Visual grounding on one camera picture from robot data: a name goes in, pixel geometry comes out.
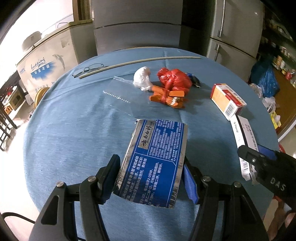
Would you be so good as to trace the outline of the white long medicine box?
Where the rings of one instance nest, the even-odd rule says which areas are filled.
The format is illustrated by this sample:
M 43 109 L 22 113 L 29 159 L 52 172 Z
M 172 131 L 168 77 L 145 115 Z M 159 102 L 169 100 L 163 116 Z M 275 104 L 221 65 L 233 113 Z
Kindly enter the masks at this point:
M 240 146 L 247 146 L 255 151 L 258 151 L 257 142 L 248 119 L 239 115 L 233 115 L 230 118 L 230 123 L 233 129 L 237 148 L 239 148 Z M 239 161 L 241 175 L 245 179 L 245 181 L 251 180 L 252 185 L 259 184 L 256 180 L 257 171 L 255 170 L 255 166 L 249 164 L 247 161 L 243 160 L 240 157 Z

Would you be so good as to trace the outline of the red orange white carton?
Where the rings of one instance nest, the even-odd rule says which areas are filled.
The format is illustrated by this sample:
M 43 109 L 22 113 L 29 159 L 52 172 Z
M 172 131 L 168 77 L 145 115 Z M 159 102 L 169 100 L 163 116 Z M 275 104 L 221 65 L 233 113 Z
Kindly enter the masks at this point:
M 225 83 L 214 84 L 210 98 L 228 121 L 247 106 L 247 103 Z

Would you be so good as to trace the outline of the blue silver toothpaste box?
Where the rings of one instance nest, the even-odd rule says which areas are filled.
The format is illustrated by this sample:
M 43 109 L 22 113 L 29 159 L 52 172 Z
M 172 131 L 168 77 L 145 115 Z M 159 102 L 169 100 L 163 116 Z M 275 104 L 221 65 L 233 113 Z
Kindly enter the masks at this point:
M 187 134 L 185 123 L 138 119 L 114 194 L 130 202 L 172 209 L 181 181 Z

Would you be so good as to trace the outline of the orange wrapper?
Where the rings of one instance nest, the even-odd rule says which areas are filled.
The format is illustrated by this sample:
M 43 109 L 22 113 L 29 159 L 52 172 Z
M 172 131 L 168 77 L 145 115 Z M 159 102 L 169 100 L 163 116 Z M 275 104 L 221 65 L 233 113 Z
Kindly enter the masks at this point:
M 182 90 L 170 91 L 153 85 L 152 92 L 153 95 L 149 97 L 150 101 L 162 103 L 172 108 L 182 109 L 184 108 L 184 103 L 188 101 L 185 98 L 185 92 Z

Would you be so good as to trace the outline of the red plastic bag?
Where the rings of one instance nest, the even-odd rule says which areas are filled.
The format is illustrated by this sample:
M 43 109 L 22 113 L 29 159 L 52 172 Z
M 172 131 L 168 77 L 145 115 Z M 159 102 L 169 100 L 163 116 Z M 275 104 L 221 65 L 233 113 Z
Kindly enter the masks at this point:
M 186 73 L 179 69 L 169 70 L 168 68 L 161 68 L 157 76 L 163 87 L 170 91 L 184 91 L 187 95 L 192 86 L 192 82 Z

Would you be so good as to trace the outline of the clear plastic zip bag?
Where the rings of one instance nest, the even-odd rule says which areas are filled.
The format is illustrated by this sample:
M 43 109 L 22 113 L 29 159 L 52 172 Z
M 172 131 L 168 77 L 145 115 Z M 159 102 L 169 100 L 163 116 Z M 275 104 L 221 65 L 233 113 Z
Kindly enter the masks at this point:
M 140 116 L 149 108 L 149 93 L 133 85 L 133 81 L 115 76 L 103 90 L 107 103 L 113 108 Z

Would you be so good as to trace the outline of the white tissue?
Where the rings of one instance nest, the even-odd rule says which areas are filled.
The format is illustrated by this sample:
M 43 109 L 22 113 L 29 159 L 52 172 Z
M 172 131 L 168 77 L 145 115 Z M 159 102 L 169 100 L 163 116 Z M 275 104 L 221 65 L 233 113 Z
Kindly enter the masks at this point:
M 141 91 L 151 91 L 153 84 L 150 75 L 151 71 L 147 66 L 139 68 L 133 76 L 133 85 Z

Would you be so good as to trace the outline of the white plastic bags pile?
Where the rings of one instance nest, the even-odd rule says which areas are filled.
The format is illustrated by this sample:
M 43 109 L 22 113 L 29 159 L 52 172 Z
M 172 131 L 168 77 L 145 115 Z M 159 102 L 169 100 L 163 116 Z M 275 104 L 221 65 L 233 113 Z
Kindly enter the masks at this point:
M 262 88 L 254 83 L 251 83 L 249 87 L 257 94 L 268 113 L 272 113 L 275 111 L 276 100 L 274 97 L 264 97 Z

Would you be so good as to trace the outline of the blue tablecloth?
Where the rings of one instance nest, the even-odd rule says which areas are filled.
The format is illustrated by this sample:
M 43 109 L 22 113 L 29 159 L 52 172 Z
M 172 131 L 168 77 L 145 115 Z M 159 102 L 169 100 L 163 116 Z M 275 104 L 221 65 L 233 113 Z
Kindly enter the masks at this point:
M 104 67 L 72 76 L 95 63 Z M 179 69 L 195 75 L 202 86 L 190 88 L 182 109 L 149 101 L 148 110 L 134 117 L 110 106 L 103 94 L 110 81 L 115 76 L 132 80 L 142 66 L 154 79 L 163 67 Z M 273 193 L 242 177 L 231 123 L 210 98 L 216 83 L 227 84 L 247 103 L 238 115 L 248 119 L 256 142 L 277 150 L 278 138 L 261 100 L 246 82 L 209 58 L 174 48 L 133 48 L 90 58 L 61 76 L 38 104 L 26 131 L 26 181 L 37 208 L 41 212 L 58 182 L 81 183 L 95 176 L 114 154 L 121 167 L 135 123 L 144 119 L 185 123 L 185 159 L 218 183 L 240 182 L 263 216 Z M 182 178 L 172 209 L 130 202 L 113 191 L 99 207 L 108 240 L 189 239 L 199 206 L 189 199 Z M 74 208 L 78 238 L 85 238 L 80 203 L 75 202 Z

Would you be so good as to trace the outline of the yellow round stool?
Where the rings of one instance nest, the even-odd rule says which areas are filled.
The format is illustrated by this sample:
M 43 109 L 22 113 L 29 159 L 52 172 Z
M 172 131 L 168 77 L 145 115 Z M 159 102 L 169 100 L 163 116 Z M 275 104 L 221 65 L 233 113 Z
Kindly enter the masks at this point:
M 34 99 L 34 109 L 37 108 L 38 104 L 40 103 L 41 99 L 43 98 L 43 96 L 45 95 L 45 93 L 49 90 L 49 87 L 43 87 L 41 89 L 39 89 L 39 91 L 37 92 L 35 99 Z

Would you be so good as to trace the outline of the wooden shelf cabinet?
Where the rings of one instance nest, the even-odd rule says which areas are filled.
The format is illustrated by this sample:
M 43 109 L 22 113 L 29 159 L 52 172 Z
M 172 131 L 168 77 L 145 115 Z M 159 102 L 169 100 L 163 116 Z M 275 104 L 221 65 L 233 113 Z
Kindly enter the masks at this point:
M 260 47 L 271 60 L 279 90 L 275 94 L 276 113 L 280 115 L 281 126 L 276 133 L 281 136 L 295 121 L 295 42 L 278 16 L 266 13 Z

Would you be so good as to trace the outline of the silver two-door refrigerator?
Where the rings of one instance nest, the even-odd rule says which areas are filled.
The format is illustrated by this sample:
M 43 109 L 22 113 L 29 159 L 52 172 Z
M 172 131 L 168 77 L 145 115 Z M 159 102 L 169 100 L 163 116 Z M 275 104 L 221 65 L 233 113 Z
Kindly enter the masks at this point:
M 248 81 L 262 34 L 261 1 L 210 1 L 211 25 L 205 56 Z

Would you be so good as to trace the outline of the eyeglasses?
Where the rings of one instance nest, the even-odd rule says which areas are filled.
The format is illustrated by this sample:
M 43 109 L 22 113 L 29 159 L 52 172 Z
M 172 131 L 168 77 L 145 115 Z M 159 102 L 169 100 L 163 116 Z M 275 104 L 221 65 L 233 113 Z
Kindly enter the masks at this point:
M 91 64 L 89 66 L 86 66 L 86 67 L 83 67 L 83 68 L 79 68 L 77 70 L 75 70 L 73 73 L 72 73 L 72 76 L 74 78 L 76 77 L 79 77 L 85 73 L 89 73 L 89 72 L 92 72 L 92 71 L 95 71 L 95 70 L 99 70 L 101 68 L 104 67 L 104 64 L 102 63 L 95 63 L 95 64 Z

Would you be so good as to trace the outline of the white chest freezer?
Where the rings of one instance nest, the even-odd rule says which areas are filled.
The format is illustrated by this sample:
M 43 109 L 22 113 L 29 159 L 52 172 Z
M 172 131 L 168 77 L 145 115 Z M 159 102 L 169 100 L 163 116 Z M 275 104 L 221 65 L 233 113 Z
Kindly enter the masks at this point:
M 97 55 L 92 20 L 70 22 L 36 42 L 16 69 L 28 94 L 51 87 L 59 77 Z

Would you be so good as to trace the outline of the grey refrigerator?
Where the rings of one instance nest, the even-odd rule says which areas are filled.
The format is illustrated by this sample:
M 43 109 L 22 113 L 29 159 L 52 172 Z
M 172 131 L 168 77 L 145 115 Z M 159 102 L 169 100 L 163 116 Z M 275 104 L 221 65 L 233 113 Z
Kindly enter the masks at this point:
M 180 41 L 182 1 L 91 1 L 97 53 L 173 47 Z

